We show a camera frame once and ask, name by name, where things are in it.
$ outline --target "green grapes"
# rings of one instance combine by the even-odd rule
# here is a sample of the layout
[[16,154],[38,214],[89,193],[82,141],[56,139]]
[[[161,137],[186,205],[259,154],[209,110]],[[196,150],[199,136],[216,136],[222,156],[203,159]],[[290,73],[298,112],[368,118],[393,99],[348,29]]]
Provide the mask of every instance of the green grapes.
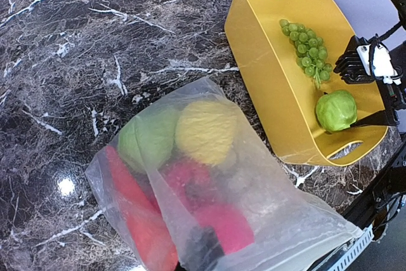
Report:
[[298,31],[298,26],[295,23],[290,23],[289,24],[289,31],[297,32]]
[[299,34],[299,40],[300,40],[302,43],[305,43],[305,42],[307,42],[307,41],[309,40],[309,37],[307,36],[306,33],[300,33],[300,34]]
[[286,20],[286,19],[281,19],[281,20],[279,20],[279,24],[280,24],[280,26],[281,26],[282,28],[284,28],[284,27],[286,27],[286,26],[289,26],[289,21]]
[[305,68],[304,72],[307,76],[314,76],[316,71],[315,71],[314,67],[309,66],[309,67]]
[[315,39],[315,38],[309,39],[309,46],[310,46],[311,48],[317,47],[317,46],[318,46],[317,39]]
[[328,81],[330,79],[330,74],[326,70],[320,71],[320,79],[322,81]]
[[285,34],[286,36],[289,36],[289,34],[291,33],[290,30],[289,30],[289,27],[288,26],[283,27],[282,28],[282,33]]
[[318,57],[318,49],[317,48],[310,48],[309,55],[312,58],[317,58]]
[[300,45],[298,46],[298,52],[299,52],[299,53],[306,53],[306,52],[307,52],[307,47],[306,47],[306,45],[305,45],[305,44],[300,44]]
[[296,49],[296,64],[307,76],[313,78],[316,87],[320,89],[320,84],[328,81],[333,71],[332,65],[325,62],[329,54],[324,40],[301,23],[290,23],[281,19],[279,25],[282,33],[289,37],[289,42]]
[[323,70],[327,71],[327,72],[332,72],[332,65],[327,63],[324,65]]
[[289,37],[293,40],[293,41],[297,41],[299,39],[299,32],[298,31],[293,31],[289,34]]
[[306,27],[302,25],[301,23],[298,23],[298,31],[299,32],[304,32],[306,30]]
[[310,65],[311,65],[311,59],[310,59],[310,57],[304,57],[304,58],[302,58],[302,65],[304,66],[304,67],[309,67]]

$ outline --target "yellow plastic tray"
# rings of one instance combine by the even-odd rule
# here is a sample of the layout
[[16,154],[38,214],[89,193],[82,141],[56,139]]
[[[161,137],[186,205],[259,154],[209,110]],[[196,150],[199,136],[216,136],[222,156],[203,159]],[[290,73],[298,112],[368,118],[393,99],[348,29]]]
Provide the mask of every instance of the yellow plastic tray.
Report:
[[[347,85],[339,75],[317,90],[296,65],[294,48],[279,20],[303,23],[324,38],[333,66],[354,35],[333,0],[233,0],[225,32],[252,102],[276,155],[286,163],[347,166],[384,138],[386,126],[351,128],[332,135],[315,115],[323,92],[348,90],[358,118],[384,109],[376,83]],[[340,159],[330,159],[352,143],[362,143]]]

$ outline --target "marble countertop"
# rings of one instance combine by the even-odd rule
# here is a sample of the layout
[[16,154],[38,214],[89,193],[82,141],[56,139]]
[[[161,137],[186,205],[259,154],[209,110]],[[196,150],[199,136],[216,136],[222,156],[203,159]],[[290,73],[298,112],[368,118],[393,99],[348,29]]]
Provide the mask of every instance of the marble countertop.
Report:
[[[160,96],[210,75],[265,140],[224,33],[231,0],[0,0],[0,270],[143,270],[84,170]],[[347,168],[283,165],[342,211],[399,145]]]

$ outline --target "grape stem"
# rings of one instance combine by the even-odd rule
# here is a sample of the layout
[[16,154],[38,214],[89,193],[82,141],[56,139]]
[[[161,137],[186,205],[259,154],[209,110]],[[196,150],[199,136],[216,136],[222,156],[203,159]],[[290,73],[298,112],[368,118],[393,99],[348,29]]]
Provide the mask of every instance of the grape stem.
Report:
[[320,89],[320,84],[322,82],[322,80],[320,79],[320,74],[318,73],[318,68],[316,67],[316,65],[311,65],[314,69],[315,69],[315,75],[313,76],[313,78],[315,79],[316,82],[316,88]]

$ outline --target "handle cutout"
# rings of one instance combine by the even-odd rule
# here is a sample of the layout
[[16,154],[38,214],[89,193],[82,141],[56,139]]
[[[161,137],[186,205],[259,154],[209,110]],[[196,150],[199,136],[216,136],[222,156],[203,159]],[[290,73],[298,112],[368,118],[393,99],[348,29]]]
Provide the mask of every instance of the handle cutout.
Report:
[[347,146],[345,146],[343,149],[339,150],[338,152],[336,152],[335,154],[332,154],[331,156],[329,156],[327,158],[328,158],[328,160],[337,160],[337,159],[343,158],[346,155],[348,155],[350,152],[353,152],[354,150],[359,148],[359,146],[361,146],[361,144],[363,144],[363,141],[350,143]]

